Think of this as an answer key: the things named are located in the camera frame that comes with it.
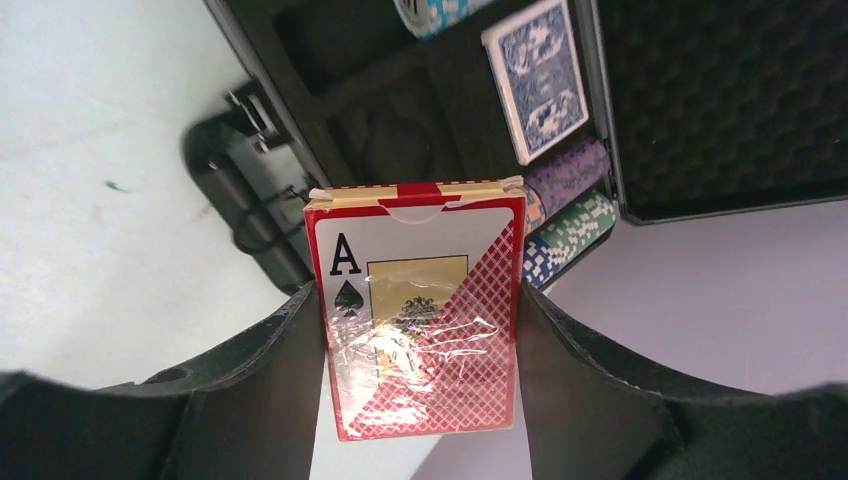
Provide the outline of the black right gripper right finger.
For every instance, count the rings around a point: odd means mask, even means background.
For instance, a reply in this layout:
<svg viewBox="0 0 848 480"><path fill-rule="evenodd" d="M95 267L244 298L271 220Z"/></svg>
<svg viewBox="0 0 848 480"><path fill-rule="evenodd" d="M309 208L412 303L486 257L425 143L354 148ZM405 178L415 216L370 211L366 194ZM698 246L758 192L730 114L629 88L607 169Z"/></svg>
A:
<svg viewBox="0 0 848 480"><path fill-rule="evenodd" d="M702 380L524 286L518 366L536 479L843 479L847 388L764 395Z"/></svg>

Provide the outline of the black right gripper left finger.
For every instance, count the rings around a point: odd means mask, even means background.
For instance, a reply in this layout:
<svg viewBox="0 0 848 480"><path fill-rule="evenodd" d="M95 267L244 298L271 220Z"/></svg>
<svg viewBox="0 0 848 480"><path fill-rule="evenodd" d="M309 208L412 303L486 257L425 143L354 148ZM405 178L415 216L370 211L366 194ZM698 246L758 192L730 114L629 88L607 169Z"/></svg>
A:
<svg viewBox="0 0 848 480"><path fill-rule="evenodd" d="M142 383L1 376L5 479L306 479L325 362L320 298Z"/></svg>

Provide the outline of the red playing card deck box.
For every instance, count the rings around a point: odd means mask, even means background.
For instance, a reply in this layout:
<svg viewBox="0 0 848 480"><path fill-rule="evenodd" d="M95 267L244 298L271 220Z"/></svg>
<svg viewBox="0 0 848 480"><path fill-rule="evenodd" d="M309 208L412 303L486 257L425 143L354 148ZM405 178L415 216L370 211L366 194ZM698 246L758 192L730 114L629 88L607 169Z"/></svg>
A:
<svg viewBox="0 0 848 480"><path fill-rule="evenodd" d="M514 176L310 192L341 440L511 427L522 186Z"/></svg>

